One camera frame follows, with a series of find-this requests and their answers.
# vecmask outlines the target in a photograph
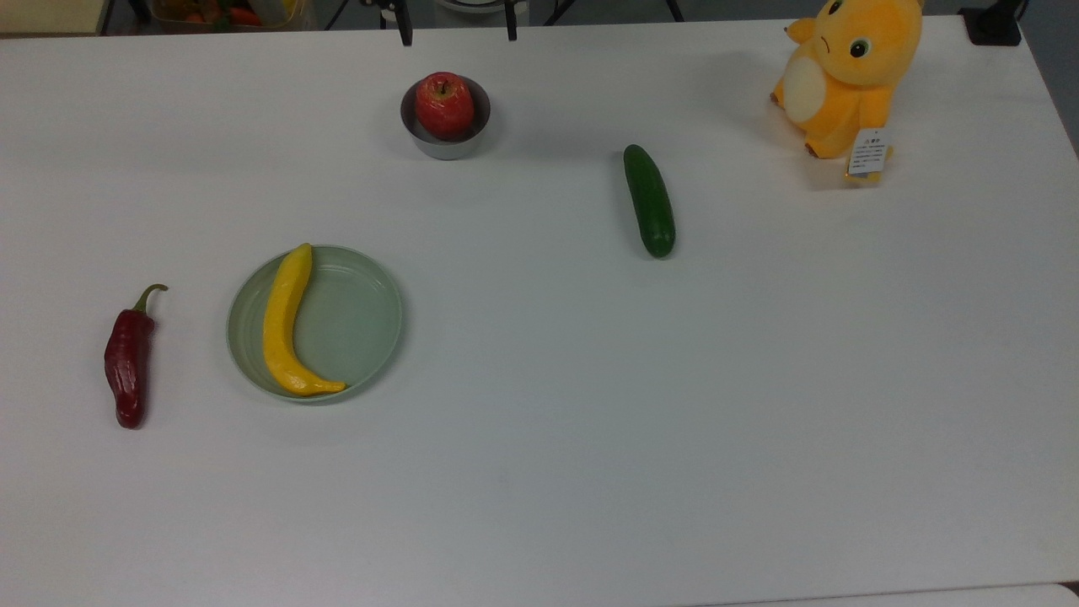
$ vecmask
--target plush toy eye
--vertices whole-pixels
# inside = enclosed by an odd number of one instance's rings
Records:
[[[864,57],[865,55],[869,54],[869,52],[870,52],[870,41],[864,38],[859,38],[858,40],[855,40],[853,42],[850,43],[850,56],[855,57],[856,59],[858,57]]]

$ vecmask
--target pepper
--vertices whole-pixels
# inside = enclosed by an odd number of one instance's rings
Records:
[[[150,359],[150,334],[155,327],[146,314],[146,301],[154,290],[168,290],[152,284],[131,311],[123,311],[112,327],[105,347],[105,376],[117,399],[117,422],[131,430],[146,417],[147,363]]]

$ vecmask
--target toy banana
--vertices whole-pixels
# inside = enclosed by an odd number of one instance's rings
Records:
[[[313,257],[311,245],[304,243],[282,259],[262,321],[262,357],[267,369],[282,388],[299,397],[331,395],[345,388],[343,383],[327,382],[303,367],[292,347],[296,314],[311,278]]]

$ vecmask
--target stainless steel bowl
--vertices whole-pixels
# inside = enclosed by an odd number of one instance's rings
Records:
[[[491,118],[491,99],[487,96],[487,91],[474,80],[461,77],[468,85],[473,102],[476,105],[476,115],[473,118],[472,126],[457,139],[451,141],[439,139],[427,132],[415,118],[415,89],[420,82],[413,84],[401,99],[401,122],[412,135],[412,142],[420,148],[423,153],[438,160],[457,160],[474,152],[479,146],[483,135],[483,128]]]

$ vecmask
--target cucumber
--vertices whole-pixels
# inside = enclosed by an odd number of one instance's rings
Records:
[[[622,160],[644,248],[657,259],[666,257],[674,248],[674,212],[659,167],[636,143],[626,148]]]

